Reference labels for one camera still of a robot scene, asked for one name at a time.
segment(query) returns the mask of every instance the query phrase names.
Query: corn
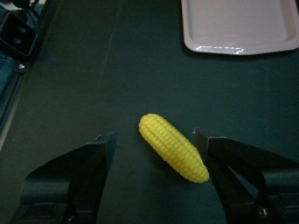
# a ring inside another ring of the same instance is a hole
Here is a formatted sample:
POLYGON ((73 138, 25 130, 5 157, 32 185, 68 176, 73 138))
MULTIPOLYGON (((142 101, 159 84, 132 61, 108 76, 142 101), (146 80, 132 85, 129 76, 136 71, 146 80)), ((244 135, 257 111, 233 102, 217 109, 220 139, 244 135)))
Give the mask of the corn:
POLYGON ((138 131, 163 160, 191 181, 208 181, 209 173, 201 156, 177 129, 156 114, 141 117, 138 131))

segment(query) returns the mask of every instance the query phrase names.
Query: yellow corn kernel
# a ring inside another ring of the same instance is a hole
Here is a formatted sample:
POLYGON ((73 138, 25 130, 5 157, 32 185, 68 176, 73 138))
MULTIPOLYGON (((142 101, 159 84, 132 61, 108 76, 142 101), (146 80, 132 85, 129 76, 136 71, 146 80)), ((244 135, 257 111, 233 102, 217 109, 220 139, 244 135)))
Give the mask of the yellow corn kernel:
POLYGON ((138 131, 163 160, 192 182, 208 181, 201 156, 177 129, 156 114, 141 117, 138 131))

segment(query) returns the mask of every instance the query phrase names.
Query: plastic tray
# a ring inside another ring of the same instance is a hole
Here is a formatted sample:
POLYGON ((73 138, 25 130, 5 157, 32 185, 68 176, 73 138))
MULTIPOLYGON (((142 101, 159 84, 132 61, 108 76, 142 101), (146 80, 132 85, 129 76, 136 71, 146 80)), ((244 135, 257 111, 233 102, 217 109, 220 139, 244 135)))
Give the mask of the plastic tray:
POLYGON ((181 0, 181 14, 195 52, 244 55, 299 46, 295 0, 181 0))

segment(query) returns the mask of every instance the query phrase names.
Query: toy corn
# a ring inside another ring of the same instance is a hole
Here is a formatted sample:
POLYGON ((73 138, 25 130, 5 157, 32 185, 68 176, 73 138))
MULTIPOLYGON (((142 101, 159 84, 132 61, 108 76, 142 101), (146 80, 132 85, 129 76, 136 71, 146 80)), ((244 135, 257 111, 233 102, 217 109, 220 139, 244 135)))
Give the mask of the toy corn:
POLYGON ((201 156, 177 129, 156 114, 141 117, 138 131, 163 160, 195 183, 209 179, 201 156))

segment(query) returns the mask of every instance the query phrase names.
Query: tray rim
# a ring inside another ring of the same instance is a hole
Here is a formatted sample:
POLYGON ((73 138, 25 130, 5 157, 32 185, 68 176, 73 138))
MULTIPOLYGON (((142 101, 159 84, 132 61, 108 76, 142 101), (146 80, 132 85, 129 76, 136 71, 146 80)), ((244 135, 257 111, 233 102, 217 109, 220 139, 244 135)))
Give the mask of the tray rim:
POLYGON ((263 44, 255 45, 236 45, 236 46, 223 46, 219 45, 201 45, 200 43, 193 42, 189 37, 189 26, 188 26, 188 6, 187 2, 192 0, 181 0, 181 23, 183 23, 183 40, 185 46, 196 53, 219 53, 219 54, 233 54, 233 55, 252 55, 261 53, 273 53, 291 51, 299 47, 299 15, 295 0, 283 0, 288 1, 292 8, 293 16, 293 26, 295 26, 295 36, 293 38, 276 42, 265 42, 263 44))

